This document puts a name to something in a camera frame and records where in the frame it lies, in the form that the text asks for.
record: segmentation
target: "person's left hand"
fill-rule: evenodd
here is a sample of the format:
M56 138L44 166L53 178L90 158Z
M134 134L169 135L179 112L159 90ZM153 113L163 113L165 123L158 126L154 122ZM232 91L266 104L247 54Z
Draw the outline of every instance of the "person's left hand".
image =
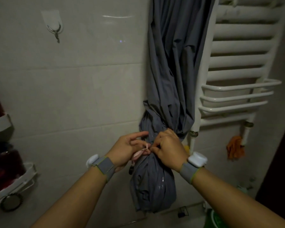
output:
M148 131L131 133L121 136L117 140L110 151L105 155L110 158L111 162L115 165L115 172L122 170L135 152L145 148L147 145L148 147L151 146L151 144L146 141L137 139L147 136L148 134Z

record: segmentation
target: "dark door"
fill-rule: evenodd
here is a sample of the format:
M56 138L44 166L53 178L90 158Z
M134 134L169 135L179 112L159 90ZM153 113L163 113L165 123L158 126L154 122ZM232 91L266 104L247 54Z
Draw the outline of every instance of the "dark door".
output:
M285 134L256 200L285 219Z

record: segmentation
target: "shower curtain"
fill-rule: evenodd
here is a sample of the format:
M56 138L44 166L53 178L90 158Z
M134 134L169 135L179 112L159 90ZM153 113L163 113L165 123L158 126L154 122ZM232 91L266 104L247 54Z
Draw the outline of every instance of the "shower curtain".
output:
M167 128L183 140L194 123L195 81L214 0L151 0L146 109L139 128L153 143ZM158 212L176 200L171 169L151 153L134 166L136 210Z

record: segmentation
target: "hand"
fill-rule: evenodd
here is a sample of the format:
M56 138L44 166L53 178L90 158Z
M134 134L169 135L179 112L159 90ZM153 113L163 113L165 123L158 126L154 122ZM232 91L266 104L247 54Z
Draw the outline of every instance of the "hand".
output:
M180 172L189 155L173 130L160 132L150 148L167 167Z
M113 145L110 151L105 155L110 158L111 162L115 166L115 172L122 170L127 162L131 159L132 155L151 144L146 141L139 140L137 138L144 137L149 134L148 131L142 131L137 133L131 133L121 136L117 142Z

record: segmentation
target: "gray wristband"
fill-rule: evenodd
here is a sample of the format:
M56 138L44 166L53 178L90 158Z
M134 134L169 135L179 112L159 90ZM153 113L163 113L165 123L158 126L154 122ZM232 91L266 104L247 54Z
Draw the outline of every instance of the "gray wristband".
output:
M198 171L199 168L191 165L188 162L185 162L182 167L181 167L181 171L180 171L180 175L189 183L192 183L192 178L194 176L194 174Z
M107 176L107 182L109 182L109 180L111 179L111 177L113 176L114 172L115 172L115 166L114 164L111 162L110 158L103 156L100 157L99 159L97 159L92 166L97 166L98 169Z

